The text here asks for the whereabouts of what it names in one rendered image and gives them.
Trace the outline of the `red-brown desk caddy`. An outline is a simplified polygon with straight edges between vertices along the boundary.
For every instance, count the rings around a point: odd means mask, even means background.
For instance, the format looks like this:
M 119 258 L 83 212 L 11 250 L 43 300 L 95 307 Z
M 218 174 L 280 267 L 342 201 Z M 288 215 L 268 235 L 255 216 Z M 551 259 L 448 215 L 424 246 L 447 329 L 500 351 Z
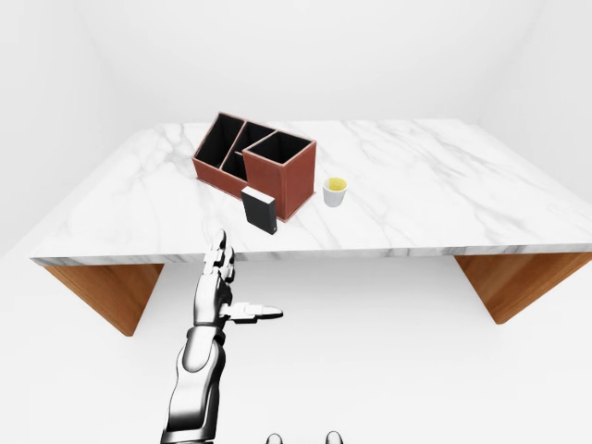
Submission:
M 276 200 L 286 222 L 314 194 L 316 141 L 226 113 L 192 158 L 197 178 L 237 198 L 247 186 Z

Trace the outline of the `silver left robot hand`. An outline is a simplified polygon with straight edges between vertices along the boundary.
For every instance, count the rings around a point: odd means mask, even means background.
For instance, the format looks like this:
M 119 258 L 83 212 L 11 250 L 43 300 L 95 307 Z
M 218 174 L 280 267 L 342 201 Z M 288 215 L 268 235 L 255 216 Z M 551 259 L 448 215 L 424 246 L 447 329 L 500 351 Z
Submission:
M 193 307 L 193 324 L 223 328 L 230 320 L 236 324 L 256 323 L 259 319 L 280 318 L 281 309 L 249 302 L 232 302 L 230 284 L 235 277 L 235 253 L 227 234 L 220 229 L 204 257 L 203 273 L 197 284 Z

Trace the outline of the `white cup with yellow inside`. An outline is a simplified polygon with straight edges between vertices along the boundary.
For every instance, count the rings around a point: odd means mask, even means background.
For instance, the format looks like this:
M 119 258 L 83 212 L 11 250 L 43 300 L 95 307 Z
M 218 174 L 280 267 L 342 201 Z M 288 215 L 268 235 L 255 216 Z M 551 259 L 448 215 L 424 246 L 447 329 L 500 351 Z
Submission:
M 323 183 L 324 202 L 329 207 L 341 205 L 345 193 L 348 189 L 348 183 L 343 178 L 330 177 Z

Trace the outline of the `wooden table leg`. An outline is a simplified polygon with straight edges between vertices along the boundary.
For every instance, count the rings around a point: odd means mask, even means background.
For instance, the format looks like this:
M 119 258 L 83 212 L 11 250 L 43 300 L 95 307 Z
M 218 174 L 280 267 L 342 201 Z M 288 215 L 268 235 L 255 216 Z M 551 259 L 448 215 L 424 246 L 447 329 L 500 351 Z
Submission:
M 503 324 L 592 260 L 592 253 L 457 255 L 493 320 Z
M 93 310 L 131 337 L 154 290 L 163 264 L 46 266 Z

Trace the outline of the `black book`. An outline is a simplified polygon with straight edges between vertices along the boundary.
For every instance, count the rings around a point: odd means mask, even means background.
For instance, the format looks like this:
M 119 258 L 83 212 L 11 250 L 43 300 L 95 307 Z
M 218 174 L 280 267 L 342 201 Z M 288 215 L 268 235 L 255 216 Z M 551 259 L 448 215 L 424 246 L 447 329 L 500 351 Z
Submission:
M 241 190 L 247 221 L 259 229 L 273 235 L 277 231 L 277 212 L 275 198 L 252 187 Z

